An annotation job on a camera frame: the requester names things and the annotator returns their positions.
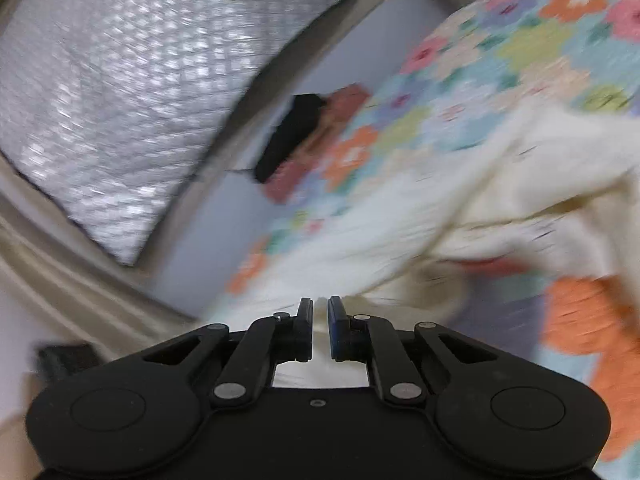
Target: screw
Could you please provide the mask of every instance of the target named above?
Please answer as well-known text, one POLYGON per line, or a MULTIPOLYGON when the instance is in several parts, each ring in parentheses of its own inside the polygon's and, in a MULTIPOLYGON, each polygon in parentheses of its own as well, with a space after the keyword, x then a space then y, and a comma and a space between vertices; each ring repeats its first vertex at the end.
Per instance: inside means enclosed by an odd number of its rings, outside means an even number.
POLYGON ((415 399, 422 394, 421 387, 413 383, 394 384, 390 391, 396 399, 415 399))
POLYGON ((215 387, 213 393, 219 399, 238 399, 246 393, 246 388, 238 383, 222 383, 215 387))

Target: black and red object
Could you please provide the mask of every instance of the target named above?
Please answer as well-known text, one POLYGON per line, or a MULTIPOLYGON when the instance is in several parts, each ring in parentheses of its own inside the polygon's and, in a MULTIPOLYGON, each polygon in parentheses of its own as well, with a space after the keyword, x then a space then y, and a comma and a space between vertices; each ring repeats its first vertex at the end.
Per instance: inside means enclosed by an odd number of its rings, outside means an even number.
POLYGON ((245 332, 203 326, 72 375, 32 403, 40 480, 594 479, 610 430, 593 390, 431 322, 328 303, 332 357, 369 386, 273 388, 311 358, 313 304, 245 332))

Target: white fabric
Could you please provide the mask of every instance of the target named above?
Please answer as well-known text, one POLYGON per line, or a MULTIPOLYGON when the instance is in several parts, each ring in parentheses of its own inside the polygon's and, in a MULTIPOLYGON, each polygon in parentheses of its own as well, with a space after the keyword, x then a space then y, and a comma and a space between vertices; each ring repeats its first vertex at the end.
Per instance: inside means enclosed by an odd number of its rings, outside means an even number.
MULTIPOLYGON (((456 267, 432 262, 507 254, 557 275, 619 274, 638 306, 639 162, 639 120, 530 98, 478 147, 425 150, 212 319, 243 330, 284 306, 293 312, 302 296, 360 295, 346 301, 352 314, 410 330, 446 319, 465 298, 456 267)), ((323 363, 311 375, 322 382, 326 323, 318 319, 315 330, 323 363)), ((310 384, 303 369, 284 383, 310 384)))

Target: red object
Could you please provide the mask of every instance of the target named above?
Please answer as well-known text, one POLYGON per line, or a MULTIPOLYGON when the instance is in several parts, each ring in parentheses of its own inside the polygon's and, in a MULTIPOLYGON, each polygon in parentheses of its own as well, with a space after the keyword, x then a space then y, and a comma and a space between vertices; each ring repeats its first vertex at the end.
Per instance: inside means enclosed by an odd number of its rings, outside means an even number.
POLYGON ((322 110, 318 127, 264 183, 264 194, 275 203, 284 204, 369 97, 370 94, 357 84, 332 93, 322 110))

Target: floral fabric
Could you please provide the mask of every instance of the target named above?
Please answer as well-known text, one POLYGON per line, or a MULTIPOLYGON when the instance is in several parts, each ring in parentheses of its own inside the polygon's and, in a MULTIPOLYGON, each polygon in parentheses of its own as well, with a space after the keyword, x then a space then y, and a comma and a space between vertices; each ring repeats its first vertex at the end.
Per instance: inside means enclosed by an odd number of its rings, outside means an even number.
MULTIPOLYGON (((480 0, 454 13, 306 176, 289 215, 247 258, 225 301, 242 294, 271 260, 357 207, 398 168, 482 144, 509 110, 533 94, 591 112, 639 115, 640 0, 480 0)), ((543 319, 527 325, 536 342, 529 358, 591 384, 607 402, 612 435, 596 471, 611 480, 640 479, 640 343, 628 327, 626 307, 612 299, 610 283, 545 276, 550 285, 541 295, 532 286, 540 276, 517 267, 465 266, 482 276, 481 288, 492 284, 488 303, 536 311, 523 319, 543 319)), ((480 298, 474 295, 474 301, 480 298)))

